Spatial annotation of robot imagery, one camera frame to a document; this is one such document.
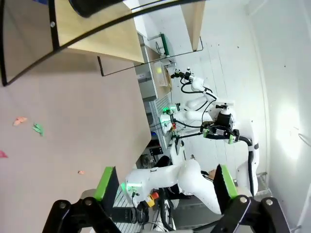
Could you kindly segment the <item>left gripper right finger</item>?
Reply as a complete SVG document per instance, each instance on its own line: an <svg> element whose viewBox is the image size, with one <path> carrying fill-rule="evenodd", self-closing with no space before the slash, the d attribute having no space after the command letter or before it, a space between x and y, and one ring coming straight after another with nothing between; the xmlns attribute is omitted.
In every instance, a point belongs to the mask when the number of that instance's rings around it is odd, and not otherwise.
<svg viewBox="0 0 311 233"><path fill-rule="evenodd" d="M290 228L278 200L274 197L261 201L239 195L225 165L218 165L213 180L220 206L220 220L213 233L234 233L241 226L249 226L254 233L289 233Z"/></svg>

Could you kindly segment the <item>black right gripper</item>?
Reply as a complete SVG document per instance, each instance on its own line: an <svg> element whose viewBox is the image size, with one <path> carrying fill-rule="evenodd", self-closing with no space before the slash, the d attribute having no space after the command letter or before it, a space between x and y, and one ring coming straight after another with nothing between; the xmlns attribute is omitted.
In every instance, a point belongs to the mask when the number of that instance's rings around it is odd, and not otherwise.
<svg viewBox="0 0 311 233"><path fill-rule="evenodd" d="M228 144L238 142L240 131L233 129L234 119L232 114L219 113L214 122L203 122L200 127L200 132L203 138L215 139L215 136L229 136Z"/></svg>

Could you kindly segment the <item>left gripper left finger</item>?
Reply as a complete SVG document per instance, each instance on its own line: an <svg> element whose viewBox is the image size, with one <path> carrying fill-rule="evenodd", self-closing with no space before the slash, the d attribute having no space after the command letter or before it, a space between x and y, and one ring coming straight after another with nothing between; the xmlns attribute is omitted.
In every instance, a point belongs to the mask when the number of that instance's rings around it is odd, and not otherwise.
<svg viewBox="0 0 311 233"><path fill-rule="evenodd" d="M115 167L107 166L95 193L80 198L71 204L68 200L57 200L52 205L44 225L44 233L79 233L92 227L96 233L119 233L111 219L119 180Z"/></svg>

